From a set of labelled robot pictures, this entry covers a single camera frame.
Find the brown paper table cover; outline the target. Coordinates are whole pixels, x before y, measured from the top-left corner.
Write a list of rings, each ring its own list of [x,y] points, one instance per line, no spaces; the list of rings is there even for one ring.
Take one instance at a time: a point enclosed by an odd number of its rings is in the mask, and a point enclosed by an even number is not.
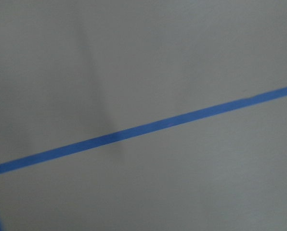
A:
[[[287,87],[287,0],[0,0],[0,164]],[[287,231],[287,96],[0,174],[4,231]]]

